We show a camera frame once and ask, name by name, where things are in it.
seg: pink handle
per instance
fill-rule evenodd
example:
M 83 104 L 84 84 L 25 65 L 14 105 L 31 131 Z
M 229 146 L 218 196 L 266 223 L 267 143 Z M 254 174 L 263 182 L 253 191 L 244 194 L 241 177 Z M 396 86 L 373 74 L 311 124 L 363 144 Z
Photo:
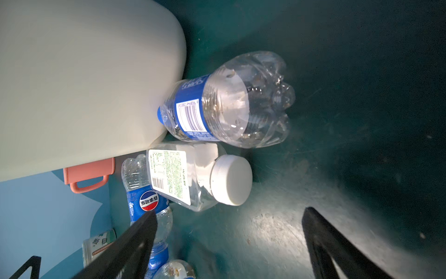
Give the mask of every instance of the pink handle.
M 70 183 L 70 188 L 73 191 L 73 193 L 75 193 L 75 194 L 82 194 L 82 193 L 85 193 L 85 192 L 88 192 L 88 191 L 95 190 L 95 189 L 97 189 L 99 187 L 102 187 L 107 182 L 108 182 L 108 175 L 104 175 L 104 178 L 102 179 L 102 181 L 100 181 L 100 182 L 98 182 L 96 184 L 93 184 L 91 186 L 79 188 L 78 187 L 78 183 L 74 182 L 74 183 Z

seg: empty water bottle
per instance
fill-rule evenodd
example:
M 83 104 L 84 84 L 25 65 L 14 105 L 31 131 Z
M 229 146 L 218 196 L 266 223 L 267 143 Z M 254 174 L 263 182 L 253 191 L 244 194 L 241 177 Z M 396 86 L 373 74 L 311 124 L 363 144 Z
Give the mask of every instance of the empty water bottle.
M 130 224 L 133 224 L 144 213 L 155 210 L 158 228 L 153 241 L 153 247 L 162 243 L 172 230 L 173 217 L 169 200 L 158 195 L 150 186 L 144 154 L 136 158 L 128 158 L 122 164 L 122 182 L 127 191 Z
M 285 62 L 270 51 L 239 55 L 210 75 L 178 82 L 158 109 L 158 119 L 176 138 L 222 141 L 242 148 L 285 140 L 284 110 L 295 100 L 283 82 Z
M 163 265 L 153 279 L 195 279 L 194 269 L 185 261 L 173 260 Z

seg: plastic bottle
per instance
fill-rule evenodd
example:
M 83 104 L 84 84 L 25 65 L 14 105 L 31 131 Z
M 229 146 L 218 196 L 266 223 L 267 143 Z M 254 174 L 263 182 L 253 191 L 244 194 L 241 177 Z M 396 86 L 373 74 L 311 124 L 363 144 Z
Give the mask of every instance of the plastic bottle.
M 149 266 L 144 279 L 153 279 L 158 269 L 163 266 L 169 260 L 169 251 L 167 244 L 163 242 L 162 245 L 158 245 L 152 249 L 150 253 Z
M 239 55 L 210 75 L 178 82 L 158 109 L 158 119 L 177 139 L 222 141 L 242 148 L 285 140 L 284 110 L 295 100 L 284 83 L 283 59 L 269 51 Z
M 194 269 L 185 261 L 173 260 L 163 265 L 153 279 L 195 279 Z
M 248 161 L 219 143 L 160 143 L 147 150 L 147 164 L 160 195 L 197 212 L 218 202 L 241 205 L 252 187 Z
M 173 217 L 169 201 L 150 186 L 144 154 L 126 159 L 122 164 L 121 176 L 127 191 L 130 225 L 147 211 L 155 210 L 157 214 L 158 228 L 153 241 L 155 248 L 166 240 L 172 230 Z

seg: light blue wall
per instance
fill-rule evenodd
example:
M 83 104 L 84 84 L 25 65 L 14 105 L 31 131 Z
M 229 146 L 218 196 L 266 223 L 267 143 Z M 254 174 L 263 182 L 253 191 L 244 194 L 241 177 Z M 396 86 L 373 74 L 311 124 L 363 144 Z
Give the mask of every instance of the light blue wall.
M 0 189 L 0 278 L 33 255 L 42 257 L 41 278 L 71 278 L 83 267 L 82 241 L 111 228 L 108 184 L 74 194 L 58 170 L 1 182 Z

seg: black metal bar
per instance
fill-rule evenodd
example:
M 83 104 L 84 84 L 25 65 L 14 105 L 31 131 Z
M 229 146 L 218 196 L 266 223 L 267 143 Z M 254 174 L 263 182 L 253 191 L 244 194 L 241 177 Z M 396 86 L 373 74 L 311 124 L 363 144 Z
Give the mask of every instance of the black metal bar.
M 39 279 L 40 262 L 42 258 L 32 256 L 9 279 L 18 279 L 29 267 L 31 267 L 30 279 Z
M 155 212 L 148 211 L 72 279 L 113 279 L 123 268 L 123 279 L 143 279 L 156 231 Z
M 305 240 L 316 279 L 339 279 L 333 261 L 351 279 L 392 279 L 351 244 L 316 209 L 302 218 Z

